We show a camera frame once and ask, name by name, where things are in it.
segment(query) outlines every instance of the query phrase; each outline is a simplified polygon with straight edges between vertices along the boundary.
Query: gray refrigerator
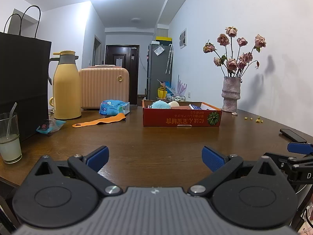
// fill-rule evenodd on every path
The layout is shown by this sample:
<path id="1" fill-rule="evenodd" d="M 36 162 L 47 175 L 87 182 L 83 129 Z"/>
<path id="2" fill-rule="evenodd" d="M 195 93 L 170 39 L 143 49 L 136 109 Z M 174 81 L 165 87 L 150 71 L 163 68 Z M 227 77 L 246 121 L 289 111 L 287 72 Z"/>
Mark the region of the gray refrigerator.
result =
<path id="1" fill-rule="evenodd" d="M 168 68 L 167 73 L 165 74 L 170 47 L 164 46 L 165 50 L 160 55 L 157 55 L 154 50 L 158 48 L 158 46 L 159 45 L 157 44 L 149 45 L 147 73 L 148 100 L 157 100 L 157 90 L 160 87 L 159 81 L 168 81 L 170 83 L 172 81 L 172 68 L 171 70 Z"/>

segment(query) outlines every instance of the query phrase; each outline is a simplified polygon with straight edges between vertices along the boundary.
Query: framed picture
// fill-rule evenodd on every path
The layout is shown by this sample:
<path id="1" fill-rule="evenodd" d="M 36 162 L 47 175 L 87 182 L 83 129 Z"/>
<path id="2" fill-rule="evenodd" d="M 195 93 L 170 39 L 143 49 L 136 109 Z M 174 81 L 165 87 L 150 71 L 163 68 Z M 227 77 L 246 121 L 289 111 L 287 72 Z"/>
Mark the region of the framed picture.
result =
<path id="1" fill-rule="evenodd" d="M 187 46 L 187 28 L 179 36 L 179 46 L 181 49 Z"/>

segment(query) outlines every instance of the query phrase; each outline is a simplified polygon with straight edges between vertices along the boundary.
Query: cardboard box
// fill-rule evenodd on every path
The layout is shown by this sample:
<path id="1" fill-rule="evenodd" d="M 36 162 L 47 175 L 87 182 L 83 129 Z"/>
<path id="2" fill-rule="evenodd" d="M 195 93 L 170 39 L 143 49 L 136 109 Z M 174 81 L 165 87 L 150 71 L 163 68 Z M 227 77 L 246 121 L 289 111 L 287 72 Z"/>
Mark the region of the cardboard box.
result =
<path id="1" fill-rule="evenodd" d="M 190 109 L 151 109 L 148 106 L 154 101 L 142 100 L 143 126 L 219 126 L 222 110 L 205 102 L 179 102 L 180 106 L 189 104 L 201 107 L 202 110 Z"/>

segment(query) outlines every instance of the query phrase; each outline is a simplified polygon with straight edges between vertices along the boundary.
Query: ceiling light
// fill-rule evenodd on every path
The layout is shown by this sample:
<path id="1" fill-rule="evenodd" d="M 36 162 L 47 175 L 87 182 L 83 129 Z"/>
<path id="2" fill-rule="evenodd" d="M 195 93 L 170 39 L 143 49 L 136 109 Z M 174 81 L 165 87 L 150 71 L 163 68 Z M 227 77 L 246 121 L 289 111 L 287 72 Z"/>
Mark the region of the ceiling light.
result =
<path id="1" fill-rule="evenodd" d="M 139 23 L 141 20 L 140 20 L 140 18 L 135 17 L 135 18 L 132 18 L 131 21 L 133 23 Z"/>

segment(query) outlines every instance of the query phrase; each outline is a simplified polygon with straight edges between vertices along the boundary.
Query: door frame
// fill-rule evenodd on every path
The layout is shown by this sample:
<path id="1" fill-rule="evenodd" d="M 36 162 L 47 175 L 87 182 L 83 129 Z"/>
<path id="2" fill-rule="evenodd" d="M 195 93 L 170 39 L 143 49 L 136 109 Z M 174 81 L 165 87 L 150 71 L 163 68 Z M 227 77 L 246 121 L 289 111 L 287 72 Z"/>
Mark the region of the door frame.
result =
<path id="1" fill-rule="evenodd" d="M 102 42 L 101 40 L 99 40 L 99 38 L 95 35 L 94 36 L 94 47 L 93 47 L 93 50 L 92 50 L 92 64 L 91 66 L 95 66 L 95 45 L 96 45 L 96 40 L 100 42 L 100 59 L 99 59 L 99 64 L 101 65 L 101 55 L 102 55 Z"/>
<path id="2" fill-rule="evenodd" d="M 112 48 L 137 48 L 137 66 L 136 66 L 136 79 L 137 79 L 137 82 L 136 82 L 136 96 L 138 96 L 138 71 L 139 71 L 139 48 L 140 48 L 140 45 L 106 45 L 105 46 L 105 64 L 107 64 L 107 54 L 108 54 L 108 49 L 112 47 Z"/>

